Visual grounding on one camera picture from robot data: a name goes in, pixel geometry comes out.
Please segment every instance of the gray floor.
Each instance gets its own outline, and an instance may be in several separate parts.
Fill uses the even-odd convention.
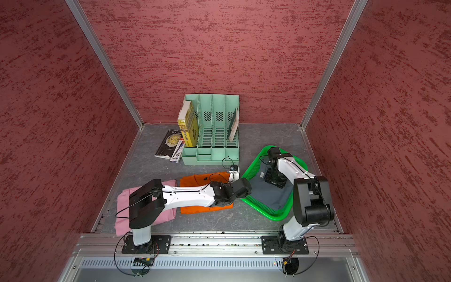
[[[166,159],[155,157],[155,152],[167,130],[178,129],[177,125],[146,125],[143,134],[133,152],[132,159],[124,171],[118,190],[113,195],[109,212],[102,227],[102,233],[115,233],[116,199],[122,190],[142,186],[154,178],[163,181],[177,181],[193,174],[226,171],[221,166],[185,166]],[[276,145],[296,155],[311,166],[307,150],[295,124],[241,124],[239,125],[239,168],[243,174],[261,149],[267,145]],[[273,231],[288,222],[292,216],[275,222],[267,219],[241,200],[236,200],[232,209],[184,215],[177,209],[175,220],[152,226],[152,232],[189,232],[189,231]],[[335,229],[331,222],[325,229]]]

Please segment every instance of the black cable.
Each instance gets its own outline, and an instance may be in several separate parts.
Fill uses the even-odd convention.
[[[219,174],[219,173],[212,173],[212,174],[210,174],[210,176],[208,177],[208,180],[210,181],[210,183],[212,182],[211,176],[214,175],[214,174],[219,175],[220,177],[222,177],[222,179],[224,179],[225,181],[227,181],[227,183],[230,183],[230,182],[231,182],[231,181],[228,181],[224,176],[222,176],[222,175]]]
[[[134,206],[134,205],[136,205],[137,203],[141,202],[141,201],[144,200],[145,198],[148,198],[148,197],[150,197],[150,196],[153,196],[153,194],[154,194],[154,193],[151,193],[151,194],[147,195],[146,197],[142,198],[141,200],[137,201],[136,203],[131,204],[131,205],[129,205],[128,207],[123,208],[122,210],[118,211],[118,212],[115,214],[115,217],[116,217],[116,218],[128,218],[128,219],[129,219],[129,217],[118,217],[117,215],[118,215],[119,213],[123,212],[124,210],[130,208],[131,206]]]
[[[262,159],[261,159],[262,157],[267,157],[267,156],[268,156],[268,155],[263,155],[263,156],[259,156],[259,157],[258,157],[258,159],[259,159],[259,160],[260,160],[260,161],[261,161],[262,163],[264,163],[265,165],[267,165],[267,166],[268,166],[268,165],[269,165],[269,163],[265,163],[265,162],[264,162],[264,161],[262,161]]]
[[[222,164],[222,167],[223,167],[223,168],[227,168],[227,167],[224,166],[224,163],[223,163],[225,159],[231,160],[231,161],[232,161],[232,164],[235,165],[235,163],[233,162],[233,160],[232,160],[231,158],[225,157],[225,158],[223,158],[222,161],[221,161],[221,164]]]
[[[292,162],[292,161],[290,161],[289,159],[287,159],[286,157],[282,157],[282,158],[283,158],[283,159],[286,159],[286,160],[289,161],[289,162],[291,162],[292,164],[294,164],[295,166],[297,166],[300,170],[307,172],[306,169],[301,168],[301,167],[298,165],[298,163],[296,162],[296,160],[295,160],[294,162]],[[327,206],[326,202],[324,201],[324,198],[323,198],[323,196],[322,196],[322,194],[321,194],[321,191],[320,191],[319,189],[317,189],[317,191],[318,191],[319,195],[321,196],[321,199],[322,199],[323,204],[326,206],[327,213],[329,214],[329,218],[328,218],[328,220],[327,220],[327,223],[326,223],[326,224],[322,224],[322,225],[318,225],[318,226],[320,226],[320,227],[324,227],[324,226],[327,226],[327,225],[331,222],[331,210],[329,209],[329,207]]]
[[[136,276],[136,274],[130,274],[130,273],[125,273],[125,272],[123,272],[122,270],[119,269],[119,267],[117,266],[117,263],[116,263],[116,250],[117,250],[117,246],[119,246],[120,241],[121,241],[123,238],[125,238],[125,235],[127,235],[127,234],[128,234],[128,232],[125,233],[124,236],[122,236],[122,238],[119,239],[119,241],[117,241],[116,247],[114,248],[114,254],[113,254],[114,265],[116,266],[117,270],[121,271],[123,274],[129,275],[129,276]]]
[[[128,235],[128,234],[130,234],[131,232],[127,232],[127,233],[125,233],[124,234],[124,236],[122,236],[120,239],[119,239],[119,241],[117,242],[117,244],[116,244],[116,247],[114,248],[114,254],[113,254],[113,260],[114,260],[114,265],[116,266],[116,268],[117,268],[117,270],[119,270],[119,271],[121,271],[123,274],[125,274],[125,275],[129,275],[129,276],[138,276],[138,274],[130,274],[130,273],[125,273],[125,272],[123,272],[122,270],[120,270],[120,268],[117,266],[117,263],[116,263],[116,250],[117,250],[117,246],[119,245],[119,242],[121,241],[121,240],[123,240],[123,242],[124,242],[124,244],[125,244],[125,236],[126,235]],[[156,248],[157,248],[157,254],[155,255],[155,247],[153,246],[153,242],[152,242],[152,244],[151,244],[151,248],[153,249],[153,258],[154,258],[154,263],[155,263],[155,258],[159,255],[159,253],[160,253],[160,249],[158,248],[158,244],[155,242],[155,244],[156,244]],[[142,275],[145,275],[145,274],[147,274],[147,273],[149,273],[150,272],[150,265],[148,265],[147,264],[147,262],[144,262],[144,261],[141,261],[141,260],[138,260],[140,263],[142,263],[142,264],[145,264],[144,265],[144,267],[141,269],[141,272],[142,272]]]
[[[294,273],[293,275],[298,275],[298,274],[301,274],[301,273],[304,273],[304,272],[306,272],[309,268],[311,268],[312,267],[312,265],[316,262],[316,259],[318,258],[318,255],[319,255],[319,240],[318,240],[318,238],[317,237],[315,237],[315,236],[308,236],[308,237],[305,237],[305,238],[315,238],[316,239],[316,241],[318,242],[318,252],[316,253],[316,257],[315,257],[315,259],[313,260],[313,262],[312,262],[312,264],[311,265],[309,265],[306,269],[304,269],[303,271],[301,271],[301,272],[298,272],[298,273]]]

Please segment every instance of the red textured wall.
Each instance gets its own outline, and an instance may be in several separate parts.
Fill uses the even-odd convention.
[[[145,122],[188,93],[239,94],[240,122],[298,122],[354,0],[80,0]]]
[[[450,19],[370,0],[307,128],[372,282],[451,281]]]
[[[64,0],[0,2],[0,281],[55,281],[136,135]]]

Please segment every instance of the black book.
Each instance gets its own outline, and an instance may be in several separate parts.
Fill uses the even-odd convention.
[[[166,133],[166,137],[158,147],[155,156],[170,160],[180,138],[182,138],[182,132],[180,130],[168,130],[168,133]]]

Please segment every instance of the folded pink shirt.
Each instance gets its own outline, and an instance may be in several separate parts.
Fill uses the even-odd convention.
[[[176,180],[169,180],[162,182],[163,185],[169,185],[169,186],[177,186]],[[129,206],[129,196],[134,191],[138,190],[141,187],[135,187],[130,189],[125,189],[122,191],[122,193],[117,196],[117,210],[120,211],[126,207]],[[177,211],[177,208],[168,209],[162,213],[156,218],[155,222],[152,225],[157,225],[163,222],[168,222],[170,220],[173,220],[175,218],[175,212]],[[129,217],[130,211],[129,209],[124,210],[123,212],[119,213],[117,215],[118,217]],[[116,236],[122,236],[125,233],[131,231],[129,227],[129,219],[128,218],[116,218],[116,224],[114,225],[116,229]]]

